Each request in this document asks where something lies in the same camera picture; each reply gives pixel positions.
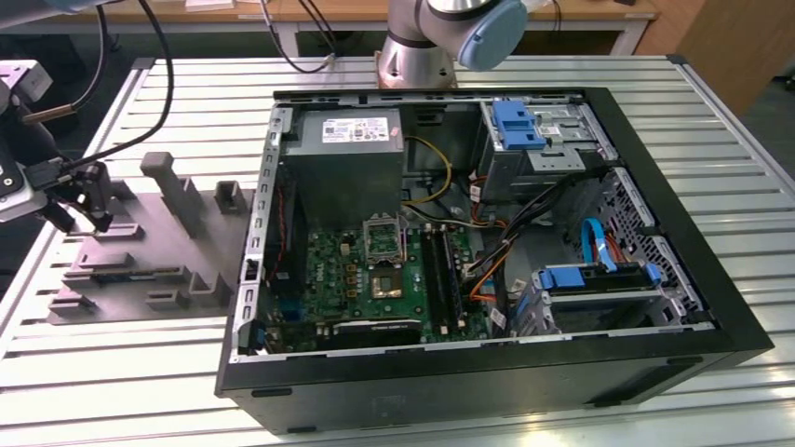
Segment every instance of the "green circuit board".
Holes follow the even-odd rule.
[[[487,338],[487,321],[481,310],[465,313],[463,327],[440,334],[431,324],[425,293],[420,229],[407,229],[405,257],[400,264],[367,265],[363,230],[313,232],[307,254],[305,292],[295,313],[296,322],[315,325],[349,320],[412,319],[423,323],[423,343]],[[448,234],[456,262],[472,260],[464,231]],[[287,328],[291,351],[312,351],[313,325]]]

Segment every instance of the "black cable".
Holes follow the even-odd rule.
[[[97,7],[97,20],[98,20],[98,62],[97,70],[94,71],[94,77],[88,84],[88,88],[74,102],[72,102],[72,110],[77,111],[93,97],[97,87],[100,86],[101,79],[104,78],[104,71],[108,66],[108,20],[104,15],[104,8]]]
[[[531,199],[529,202],[521,207],[521,210],[515,214],[511,221],[508,221],[508,225],[501,231],[499,238],[496,239],[496,245],[488,251],[488,254],[484,255],[477,261],[472,263],[469,266],[469,271],[477,269],[481,265],[488,263],[491,260],[495,260],[496,257],[501,254],[501,251],[511,247],[511,243],[505,243],[505,241],[512,241],[521,231],[528,227],[528,225],[533,222],[533,219],[544,215],[557,202],[557,199],[565,192],[565,189],[577,184],[583,180],[592,179],[596,177],[601,177],[608,171],[608,167],[601,166],[597,168],[592,168],[585,170],[584,172],[576,172],[567,175],[563,179],[560,179],[552,186],[549,186],[541,194]]]
[[[121,34],[116,34],[113,41],[110,42],[110,52],[116,53],[121,49]]]
[[[420,210],[419,208],[416,208],[413,205],[401,205],[404,208],[409,209],[415,214],[417,214],[420,217],[423,217],[425,220],[431,221],[431,222],[439,222],[440,224],[457,224],[461,226],[467,226],[467,227],[476,227],[476,228],[485,228],[485,225],[477,225],[477,224],[472,224],[468,223],[460,219],[445,219],[444,217],[436,217],[429,215],[427,212],[424,212],[423,210]]]
[[[364,31],[335,32],[335,55],[337,58],[349,55],[349,53],[359,47],[364,40],[364,34]],[[327,48],[328,45],[325,44],[325,40],[320,36],[315,35],[315,33],[309,33],[309,37],[315,40],[317,48]]]
[[[309,17],[312,17],[312,20],[315,21],[315,25],[316,25],[317,29],[320,30],[320,33],[321,34],[328,33],[328,36],[331,37],[331,40],[335,43],[335,45],[331,47],[331,50],[332,50],[332,53],[336,53],[336,36],[335,36],[335,31],[332,30],[332,25],[328,24],[328,22],[325,20],[325,16],[320,12],[320,9],[317,8],[317,5],[315,4],[315,0],[297,0],[297,1],[300,2],[300,5],[303,6],[303,9],[307,11],[307,14],[309,14]],[[323,28],[320,27],[320,24],[317,23],[317,18],[315,17],[315,14],[312,14],[312,11],[309,10],[309,8],[304,4],[304,2],[307,2],[309,4],[309,6],[312,7],[312,9],[315,10],[315,13],[320,17],[320,21],[323,21],[323,24],[325,25],[325,31],[323,31]]]
[[[90,83],[85,88],[85,91],[80,95],[76,101],[70,102],[69,104],[61,105],[58,107],[53,107],[50,109],[42,110],[41,112],[36,112],[32,114],[26,114],[22,116],[22,123],[28,125],[44,123],[53,119],[57,119],[62,116],[68,116],[74,114],[82,106],[90,101],[97,92],[97,88],[100,87],[101,79],[104,78],[105,68],[108,66],[108,20],[104,15],[104,8],[97,6],[97,23],[98,23],[98,61],[97,61],[97,69],[94,70],[93,78],[90,79]]]
[[[563,10],[560,9],[560,3],[557,3],[557,0],[551,0],[551,2],[555,5],[555,24],[552,25],[551,30],[560,33],[563,28]]]
[[[424,189],[427,191],[427,194],[429,196],[433,196],[433,182],[432,181],[424,184]],[[444,197],[444,194],[441,194],[440,196],[433,198],[433,200],[431,200],[431,202],[439,207],[439,209],[443,211],[443,213],[447,215],[447,217],[449,217],[449,219],[455,219],[456,218],[455,214],[452,213],[449,208],[447,208],[447,205],[444,205],[443,197]]]
[[[85,166],[85,165],[93,163],[94,161],[97,161],[98,159],[101,159],[106,156],[110,156],[112,154],[116,154],[120,151],[122,151],[124,149],[134,146],[140,142],[145,142],[149,139],[149,137],[152,137],[157,133],[157,131],[160,129],[162,129],[165,120],[169,116],[169,113],[172,112],[172,103],[173,103],[172,50],[169,49],[169,43],[168,43],[168,40],[165,39],[165,35],[162,34],[162,29],[160,28],[160,22],[157,21],[157,17],[154,16],[154,14],[152,12],[152,8],[149,7],[146,0],[137,0],[137,3],[140,4],[140,7],[144,10],[144,13],[146,14],[146,19],[149,19],[149,23],[152,24],[153,32],[154,32],[154,34],[157,34],[157,40],[160,41],[160,48],[162,49],[162,58],[165,59],[168,87],[165,90],[165,102],[162,103],[162,112],[160,113],[160,119],[157,120],[157,122],[154,123],[152,128],[149,130],[146,130],[146,132],[142,135],[130,139],[128,142],[121,143],[118,146],[116,146],[105,151],[97,152],[92,156],[86,156],[85,158],[81,158],[80,160],[65,163],[62,165],[64,169],[73,169],[73,168],[78,168],[80,166]]]
[[[335,54],[329,54],[327,56],[327,60],[312,70],[307,70],[304,68],[300,68],[296,63],[292,61],[292,59],[289,59],[289,57],[287,56],[287,53],[284,52],[284,48],[281,47],[281,42],[277,39],[276,36],[276,29],[273,28],[273,23],[271,21],[271,14],[268,13],[268,6],[265,5],[265,0],[260,0],[260,9],[261,9],[261,16],[264,18],[264,24],[268,27],[268,33],[271,33],[271,40],[273,41],[273,46],[276,47],[276,51],[279,52],[281,58],[284,59],[284,61],[289,64],[291,67],[293,67],[293,69],[299,72],[299,73],[304,73],[307,75],[312,74],[312,73],[317,73],[320,70],[323,70],[328,64],[329,64],[329,58],[333,59],[335,58]],[[309,12],[309,9],[307,8],[307,12],[309,13],[309,16],[312,16],[312,18],[315,18],[315,15]],[[329,48],[335,48],[335,45],[332,44],[328,35],[325,35],[325,33],[323,33],[323,28],[320,27],[320,24],[316,21],[316,25],[317,25],[317,29],[320,30],[320,33],[323,35],[323,39],[325,40],[327,45],[329,46]]]

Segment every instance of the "wooden desk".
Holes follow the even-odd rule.
[[[559,0],[564,31],[621,31],[612,55],[629,55],[640,41],[648,22],[659,12],[649,0],[637,0],[628,7],[612,0]],[[332,27],[339,31],[385,31],[388,0],[316,0],[316,5]],[[259,4],[238,3],[233,9],[185,12],[182,2],[154,3],[153,11],[170,33],[212,33],[261,31]],[[134,0],[105,6],[113,33],[149,33],[146,17]],[[276,23],[281,45],[289,56],[299,55],[296,33],[316,31],[299,0],[272,0],[268,12]],[[73,16],[60,16],[6,31],[12,34],[94,33],[93,9]],[[555,8],[548,5],[531,14],[528,30],[551,29]]]

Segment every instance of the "aluminum table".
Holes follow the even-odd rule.
[[[460,86],[608,87],[776,347],[635,407],[351,430],[277,439],[213,394],[224,318],[50,326],[46,305],[81,240],[50,225],[0,304],[0,446],[660,445],[795,439],[795,183],[687,65],[663,57],[520,57]],[[134,191],[169,151],[201,189],[256,183],[275,90],[375,88],[369,58],[321,74],[279,60],[181,60],[164,129],[108,160]],[[157,119],[165,66],[133,69],[89,152]]]

